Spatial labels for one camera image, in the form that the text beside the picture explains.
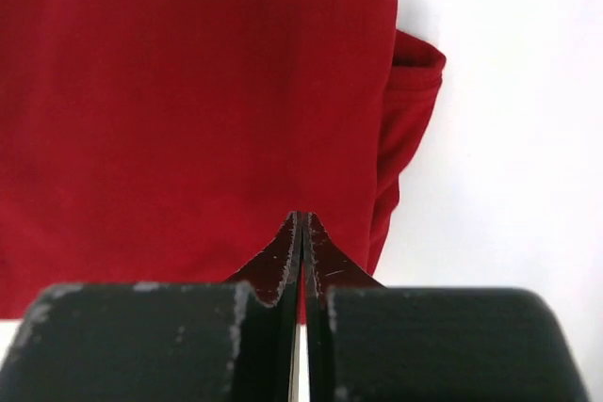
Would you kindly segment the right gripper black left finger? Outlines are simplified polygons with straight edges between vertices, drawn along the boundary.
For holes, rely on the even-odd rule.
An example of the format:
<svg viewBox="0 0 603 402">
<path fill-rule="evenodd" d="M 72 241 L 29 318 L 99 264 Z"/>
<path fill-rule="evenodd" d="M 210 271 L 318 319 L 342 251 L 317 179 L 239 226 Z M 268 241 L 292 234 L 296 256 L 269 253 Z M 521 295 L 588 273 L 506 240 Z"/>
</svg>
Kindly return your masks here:
<svg viewBox="0 0 603 402">
<path fill-rule="evenodd" d="M 294 401 L 302 216 L 221 283 L 71 283 L 28 308 L 5 401 Z"/>
</svg>

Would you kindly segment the red t shirt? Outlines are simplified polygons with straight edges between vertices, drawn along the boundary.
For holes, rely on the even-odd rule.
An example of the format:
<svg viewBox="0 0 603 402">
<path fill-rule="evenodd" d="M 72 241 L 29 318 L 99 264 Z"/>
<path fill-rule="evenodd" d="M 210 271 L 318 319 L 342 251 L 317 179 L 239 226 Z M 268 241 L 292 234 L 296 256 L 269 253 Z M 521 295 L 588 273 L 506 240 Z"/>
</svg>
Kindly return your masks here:
<svg viewBox="0 0 603 402">
<path fill-rule="evenodd" d="M 397 0 L 1 0 L 1 315 L 223 281 L 292 211 L 373 273 L 446 60 Z"/>
</svg>

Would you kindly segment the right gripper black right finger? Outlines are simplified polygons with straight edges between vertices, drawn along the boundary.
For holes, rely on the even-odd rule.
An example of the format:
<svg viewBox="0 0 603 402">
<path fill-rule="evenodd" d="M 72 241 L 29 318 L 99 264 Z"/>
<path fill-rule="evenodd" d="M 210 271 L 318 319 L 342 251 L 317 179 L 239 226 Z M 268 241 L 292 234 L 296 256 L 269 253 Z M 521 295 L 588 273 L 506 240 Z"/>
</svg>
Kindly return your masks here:
<svg viewBox="0 0 603 402">
<path fill-rule="evenodd" d="M 386 287 L 301 227 L 314 401 L 585 401 L 552 310 L 520 288 Z"/>
</svg>

